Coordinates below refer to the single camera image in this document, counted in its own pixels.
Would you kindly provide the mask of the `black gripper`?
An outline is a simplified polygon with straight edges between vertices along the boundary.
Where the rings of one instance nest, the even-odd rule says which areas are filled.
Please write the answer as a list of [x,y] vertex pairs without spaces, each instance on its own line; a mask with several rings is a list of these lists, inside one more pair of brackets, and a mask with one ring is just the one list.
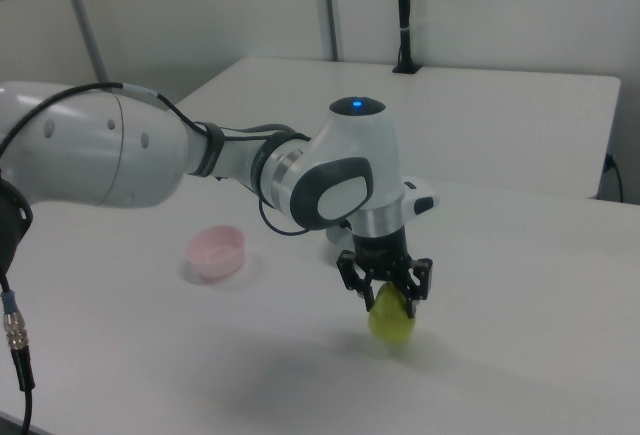
[[372,279],[403,284],[406,314],[414,319],[417,306],[430,293],[433,260],[410,259],[404,228],[381,237],[354,235],[353,242],[355,253],[343,250],[336,261],[345,288],[355,292],[370,311],[375,301]]

